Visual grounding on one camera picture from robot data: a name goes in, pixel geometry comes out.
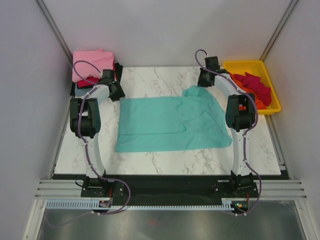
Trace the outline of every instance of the pink cloth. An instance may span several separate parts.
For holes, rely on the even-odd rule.
[[[234,74],[235,79],[242,83],[242,85],[257,94],[258,98],[263,102],[265,106],[271,104],[271,88],[265,86],[261,82],[259,76],[252,75],[250,73],[245,73],[245,76],[240,74]]]
[[[103,69],[114,69],[114,54],[109,51],[98,49],[97,51],[74,51],[73,62],[84,60],[95,65],[102,73]],[[75,66],[76,71],[85,79],[88,77],[101,78],[99,72],[91,65],[85,62],[79,62]],[[74,83],[82,79],[72,70],[72,81]]]

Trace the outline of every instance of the pink shirt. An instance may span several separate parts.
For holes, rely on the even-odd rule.
[[[103,69],[114,69],[114,54],[109,51],[98,49],[97,51],[74,51],[73,62],[84,60],[95,65],[102,73]],[[88,77],[101,78],[99,72],[85,62],[79,62],[75,66],[76,71],[85,79]],[[82,79],[72,70],[72,81],[74,83]]]

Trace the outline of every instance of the table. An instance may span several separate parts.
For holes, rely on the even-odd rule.
[[[126,98],[181,96],[182,91],[197,85],[199,67],[125,67],[121,86]],[[222,109],[227,98],[216,87],[207,90]],[[117,153],[120,101],[110,99],[100,105],[99,148],[107,174],[128,175],[229,175],[233,164],[233,145],[169,152]],[[249,141],[250,164],[261,175],[280,175],[280,168],[266,119],[259,115]],[[55,174],[85,174],[86,163],[81,142],[67,124],[58,154]]]

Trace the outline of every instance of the white wall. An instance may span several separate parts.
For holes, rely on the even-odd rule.
[[[293,177],[320,226],[320,1],[302,0],[265,64],[282,105],[274,119]]]
[[[200,48],[221,63],[259,59],[290,2],[43,1],[72,52],[104,48],[125,67],[196,66]]]
[[[0,235],[22,238],[66,112],[67,60],[33,0],[0,2]]]

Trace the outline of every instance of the orange cloth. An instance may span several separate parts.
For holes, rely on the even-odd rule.
[[[235,82],[235,84],[237,84],[239,86],[239,88],[241,88],[242,90],[244,90],[246,93],[252,93],[254,94],[254,98],[255,98],[255,105],[257,109],[267,109],[266,105],[263,104],[263,102],[258,98],[258,95],[255,94],[253,91],[249,90],[248,88],[245,88],[242,83],[240,81],[238,81],[235,76],[230,73],[230,76],[232,78],[232,80]]]

